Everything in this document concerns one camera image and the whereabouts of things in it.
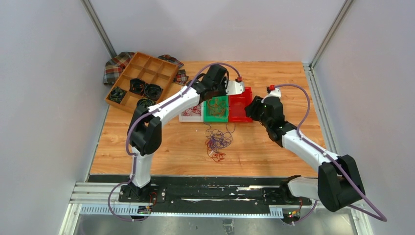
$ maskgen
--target cable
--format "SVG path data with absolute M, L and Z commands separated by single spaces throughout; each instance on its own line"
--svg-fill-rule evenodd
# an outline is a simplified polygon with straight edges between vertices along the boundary
M 144 96 L 157 101 L 160 98 L 163 88 L 156 84 L 147 84 L 144 88 Z
M 165 104 L 163 104 L 163 105 L 161 105 L 158 109 L 154 109 L 154 110 L 152 110 L 152 111 L 150 111 L 150 112 L 148 112 L 148 113 L 146 113 L 146 114 L 144 114 L 144 115 L 142 115 L 142 116 L 140 116 L 139 118 L 137 118 L 137 120 L 133 123 L 133 125 L 131 125 L 131 128 L 128 130 L 128 133 L 127 133 L 127 140 L 126 140 L 126 142 L 125 142 L 125 149 L 126 149 L 126 151 L 127 151 L 127 154 L 128 155 L 130 155 L 130 156 L 133 156 L 133 170 L 132 170 L 132 172 L 131 172 L 131 178 L 130 178 L 130 180 L 129 181 L 127 181 L 127 182 L 122 182 L 122 183 L 119 183 L 119 184 L 117 184 L 112 190 L 111 190 L 111 192 L 110 192 L 110 194 L 108 195 L 108 208 L 109 208 L 109 210 L 110 210 L 110 212 L 111 212 L 111 214 L 113 215 L 113 216 L 115 216 L 116 218 L 118 218 L 118 219 L 120 219 L 120 220 L 122 220 L 122 221 L 127 221 L 127 222 L 138 222 L 138 221 L 143 221 L 143 220 L 145 220 L 145 218 L 144 219 L 126 219 L 126 218 L 123 218 L 123 217 L 121 217 L 121 216 L 119 216 L 119 215 L 116 215 L 115 213 L 114 213 L 114 210 L 111 208 L 111 195 L 114 193 L 114 191 L 116 190 L 116 188 L 118 188 L 119 186 L 121 186 L 121 185 L 125 185 L 125 184 L 129 184 L 129 183 L 131 183 L 133 180 L 134 180 L 134 178 L 135 178 L 135 176 L 136 176 L 136 165 L 137 165 L 137 154 L 136 153 L 132 153 L 132 152 L 130 152 L 130 149 L 129 149 L 129 144 L 130 144 L 130 138 L 131 138 L 131 134 L 133 133 L 133 130 L 136 128 L 136 126 L 137 126 L 137 124 L 141 121 L 141 120 L 143 120 L 144 118 L 146 118 L 146 117 L 148 117 L 148 116 L 150 116 L 150 115 L 152 115 L 152 114 L 154 114 L 154 113 L 156 113 L 156 112 L 158 112 L 159 110 L 161 110 L 161 109 L 163 109 L 164 107 L 166 107 L 167 105 L 169 105 L 169 104 L 171 104 L 172 102 L 174 102 L 174 101 L 176 101 L 177 99 L 179 99 L 180 97 L 182 97 L 182 95 L 184 95 L 184 94 L 186 94 L 187 93 L 187 91 L 189 91 L 190 90 L 190 88 L 191 88 L 191 86 L 193 85 L 193 83 L 196 81 L 196 77 L 197 76 L 199 76 L 201 73 L 202 73 L 202 71 L 203 70 L 205 70 L 206 68 L 208 68 L 208 67 L 210 67 L 210 66 L 212 66 L 212 65 L 225 65 L 225 66 L 228 66 L 228 67 L 230 67 L 231 69 L 233 69 L 235 72 L 236 72 L 236 74 L 238 75 L 238 77 L 240 77 L 241 75 L 239 74 L 239 71 L 234 67 L 234 66 L 232 66 L 232 65 L 230 65 L 230 64 L 227 64 L 227 63 L 223 63 L 223 62 L 215 62 L 215 63 L 210 63 L 210 64 L 208 64 L 208 65 L 206 65 L 206 66 L 204 66 L 199 72 L 197 72 L 197 74 L 194 76 L 194 78 L 190 81 L 190 83 L 189 83 L 189 85 L 187 86 L 187 88 L 181 93 L 181 94 L 178 94 L 177 96 L 175 96 L 173 99 L 171 99 L 171 100 L 169 100 L 168 102 L 166 102 Z
M 342 166 L 340 166 L 340 164 L 338 164 L 331 156 L 329 156 L 328 154 L 326 154 L 325 153 L 325 151 L 324 150 L 322 150 L 320 147 L 318 147 L 317 145 L 315 145 L 315 144 L 313 144 L 312 142 L 310 142 L 309 140 L 307 140 L 307 139 L 305 139 L 302 135 L 301 135 L 301 133 L 300 133 L 300 127 L 301 127 L 301 125 L 304 123 L 304 121 L 307 119 L 307 117 L 308 117 L 308 115 L 310 114 L 310 106 L 311 106 L 311 104 L 310 104 L 310 97 L 308 96 L 308 94 L 307 94 L 307 92 L 305 91 L 305 89 L 304 88 L 302 88 L 301 86 L 299 86 L 299 85 L 296 85 L 296 84 L 281 84 L 281 85 L 276 85 L 275 86 L 275 88 L 278 88 L 278 87 L 296 87 L 296 88 L 298 88 L 298 89 L 300 89 L 304 94 L 305 94 L 305 97 L 307 98 L 307 112 L 305 113 L 305 116 L 304 116 L 304 118 L 300 121 L 300 123 L 298 124 L 298 126 L 297 126 L 297 135 L 299 136 L 299 138 L 302 140 L 302 141 L 304 141 L 304 142 L 306 142 L 308 145 L 310 145 L 311 147 L 313 147 L 314 149 L 316 149 L 317 151 L 319 151 L 321 154 L 323 154 L 325 157 L 327 157 L 339 170 L 340 170 L 340 172 L 342 173 L 342 175 L 343 175 L 343 177 L 345 177 L 346 178 L 346 180 L 350 183 L 350 185 L 354 188 L 354 190 L 356 190 L 356 192 L 362 197 L 362 199 L 367 203 L 367 204 L 369 204 L 369 206 L 378 214 L 378 215 L 375 215 L 375 214 L 372 214 L 372 213 L 370 213 L 369 211 L 366 211 L 366 210 L 364 210 L 364 209 L 362 209 L 362 208 L 359 208 L 359 207 L 357 207 L 357 206 L 354 206 L 354 205 L 349 205 L 349 207 L 350 208 L 353 208 L 353 209 L 355 209 L 355 210 L 358 210 L 358 211 L 360 211 L 360 212 L 363 212 L 363 213 L 365 213 L 365 214 L 367 214 L 367 215 L 369 215 L 369 216 L 372 216 L 373 218 L 375 218 L 375 219 L 378 219 L 378 220 L 380 220 L 380 221 L 383 221 L 383 222 L 386 222 L 388 219 L 382 214 L 382 212 L 362 193 L 362 191 L 360 191 L 360 189 L 356 186 L 356 184 L 352 181 L 352 179 L 349 177 L 349 175 L 345 172 L 345 170 L 343 170 L 343 168 L 342 168 Z M 314 210 L 314 208 L 316 207 L 316 205 L 317 205 L 317 201 L 314 203 L 314 206 L 313 206 L 313 208 L 311 209 L 311 211 L 305 216 L 305 217 L 303 217 L 303 218 L 301 218 L 300 220 L 298 220 L 297 222 L 296 222 L 296 224 L 297 223 L 299 223 L 300 221 L 303 221 L 306 217 L 308 217 L 310 214 L 311 214 L 311 212 Z
M 127 92 L 123 89 L 121 89 L 120 87 L 115 87 L 111 92 L 110 95 L 108 96 L 108 99 L 116 102 L 118 104 L 121 103 L 122 99 L 124 98 L 125 94 L 127 94 Z
M 223 117 L 226 114 L 226 101 L 214 97 L 206 102 L 207 114 L 214 117 Z
M 189 117 L 189 116 L 201 117 L 202 116 L 202 106 L 200 104 L 198 104 L 196 106 L 188 108 L 188 109 L 186 109 L 182 112 L 182 116 L 184 116 L 184 117 Z
M 226 77 L 227 77 L 227 82 L 226 82 L 226 87 L 225 87 L 225 89 L 227 89 L 228 88 L 228 84 L 229 84 L 229 71 L 228 70 L 226 70 Z
M 155 104 L 156 104 L 155 101 L 150 100 L 150 99 L 146 99 L 146 98 L 140 99 L 137 102 L 137 106 L 143 106 L 144 108 L 148 108 L 148 107 L 153 106 Z
M 300 198 L 300 208 L 297 210 L 298 213 L 301 213 L 301 207 L 302 207 L 302 198 Z
M 219 131 L 218 129 L 211 130 L 212 128 L 209 124 L 204 123 L 205 125 L 208 125 L 209 128 L 206 130 L 206 132 L 210 132 L 210 135 L 206 136 L 207 140 L 205 141 L 206 144 L 206 153 L 207 155 L 212 158 L 215 162 L 220 162 L 221 160 L 225 159 L 225 153 L 219 152 L 220 149 L 228 147 L 232 143 L 232 134 L 236 129 L 236 124 L 233 124 L 233 131 L 229 131 L 228 125 L 225 123 L 226 126 L 226 132 L 223 133 L 222 131 Z
M 134 78 L 130 80 L 130 91 L 135 94 L 143 95 L 144 87 L 147 85 L 143 80 Z

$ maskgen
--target gray wall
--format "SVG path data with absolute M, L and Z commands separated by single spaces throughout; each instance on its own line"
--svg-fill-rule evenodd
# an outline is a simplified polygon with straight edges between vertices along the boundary
M 316 68 L 336 142 L 387 216 L 376 235 L 413 234 L 415 1 L 356 0 Z
M 2 0 L 0 42 L 0 234 L 55 235 L 90 166 L 109 55 L 79 0 Z
M 91 0 L 118 53 L 305 62 L 344 1 Z

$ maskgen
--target plaid cloth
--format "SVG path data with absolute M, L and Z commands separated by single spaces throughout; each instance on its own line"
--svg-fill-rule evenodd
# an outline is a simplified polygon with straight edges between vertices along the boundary
M 185 70 L 179 70 L 177 72 L 177 75 L 174 78 L 173 82 L 184 86 L 188 80 L 189 80 L 189 76 L 186 76 L 186 71 Z
M 105 85 L 113 85 L 115 81 L 117 81 L 134 54 L 134 52 L 121 52 L 118 56 L 112 58 L 105 64 Z
M 184 64 L 182 62 L 180 62 L 178 59 L 176 59 L 174 57 L 171 57 L 170 55 L 161 55 L 158 58 L 162 59 L 162 60 L 166 60 L 170 63 L 175 64 L 175 65 L 178 65 L 179 69 L 184 66 Z
M 162 60 L 166 60 L 170 63 L 175 64 L 175 65 L 178 65 L 179 68 L 184 66 L 184 64 L 182 62 L 180 62 L 178 59 L 176 59 L 174 57 L 171 57 L 170 55 L 161 55 L 158 58 L 162 59 Z M 186 76 L 186 71 L 185 70 L 179 70 L 177 72 L 177 75 L 174 78 L 173 82 L 184 86 L 188 80 L 189 80 L 189 76 Z

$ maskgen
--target tangled wire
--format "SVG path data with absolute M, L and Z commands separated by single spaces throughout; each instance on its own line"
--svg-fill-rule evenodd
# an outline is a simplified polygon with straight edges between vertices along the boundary
M 127 92 L 125 90 L 121 89 L 120 87 L 115 87 L 110 92 L 110 95 L 108 96 L 108 99 L 120 104 L 122 99 L 124 98 L 125 94 L 127 94 Z
M 223 117 L 226 114 L 226 101 L 214 97 L 206 102 L 207 113 L 210 116 Z
M 205 125 L 209 126 L 206 132 L 210 133 L 206 136 L 206 153 L 212 160 L 218 163 L 225 159 L 224 156 L 226 155 L 225 153 L 219 152 L 219 150 L 228 147 L 232 143 L 233 138 L 231 133 L 235 131 L 236 125 L 234 123 L 233 131 L 229 131 L 228 125 L 226 124 L 226 132 L 224 133 L 218 129 L 211 130 L 212 127 L 207 123 L 205 123 Z
M 188 109 L 183 111 L 182 116 L 185 116 L 185 117 L 198 116 L 198 117 L 200 117 L 200 116 L 202 116 L 202 106 L 199 104 L 199 105 L 193 106 L 191 108 L 188 108 Z
M 144 108 L 148 108 L 148 107 L 153 106 L 155 104 L 156 104 L 155 101 L 150 100 L 150 99 L 146 99 L 146 98 L 140 99 L 137 102 L 137 106 L 143 106 Z
M 162 91 L 163 88 L 156 84 L 147 84 L 144 88 L 144 96 L 146 98 L 157 101 L 160 98 Z
M 147 85 L 143 80 L 134 78 L 130 80 L 130 91 L 135 94 L 143 95 L 144 87 Z

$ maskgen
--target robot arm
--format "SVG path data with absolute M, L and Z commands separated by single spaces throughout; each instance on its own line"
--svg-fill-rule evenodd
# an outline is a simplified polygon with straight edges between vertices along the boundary
M 188 87 L 190 86 L 189 82 L 187 86 L 167 100 L 148 108 L 137 107 L 135 109 L 129 131 L 139 117 L 158 110 L 158 112 L 141 120 L 134 127 L 130 137 L 130 145 L 137 158 L 132 171 L 137 175 L 130 175 L 130 178 L 133 179 L 130 187 L 139 199 L 145 198 L 148 194 L 151 161 L 154 152 L 161 145 L 161 129 L 164 125 L 181 112 L 203 101 L 216 96 L 241 94 L 244 91 L 241 78 L 238 78 L 237 81 L 229 81 L 229 76 L 225 76 L 227 73 L 228 71 L 223 66 L 213 65 L 206 74 L 203 74 L 202 80 L 195 81 L 191 87 Z
M 272 141 L 298 155 L 318 172 L 318 179 L 295 175 L 284 180 L 281 187 L 285 201 L 289 203 L 296 197 L 306 197 L 321 201 L 329 211 L 335 212 L 362 199 L 328 156 L 342 166 L 365 194 L 355 160 L 349 155 L 340 157 L 304 136 L 295 125 L 285 120 L 280 90 L 268 87 L 267 92 L 267 96 L 256 96 L 245 108 L 246 116 L 259 121 Z
M 190 87 L 183 87 L 177 95 L 149 108 L 136 108 L 129 129 L 139 117 L 152 113 L 138 122 L 130 137 L 130 145 L 137 158 L 133 164 L 133 172 L 137 175 L 130 176 L 133 179 L 130 188 L 139 200 L 148 195 L 151 161 L 153 153 L 161 144 L 163 126 L 184 110 L 205 100 L 216 96 L 241 94 L 244 91 L 241 79 L 229 81 L 229 78 L 225 77 L 226 73 L 227 70 L 220 65 L 211 66 L 201 81 L 188 83 Z M 360 200 L 361 197 L 352 186 L 342 176 L 338 177 L 341 173 L 327 156 L 341 164 L 364 193 L 354 159 L 349 155 L 339 157 L 322 147 L 319 147 L 321 152 L 311 147 L 310 143 L 318 145 L 297 131 L 296 126 L 285 120 L 279 89 L 268 88 L 268 92 L 265 98 L 258 96 L 254 98 L 252 103 L 245 108 L 246 116 L 259 121 L 266 128 L 271 140 L 297 154 L 319 173 L 318 179 L 296 175 L 284 180 L 280 187 L 284 192 L 285 201 L 290 203 L 297 197 L 307 197 L 321 201 L 328 210 L 334 212 Z

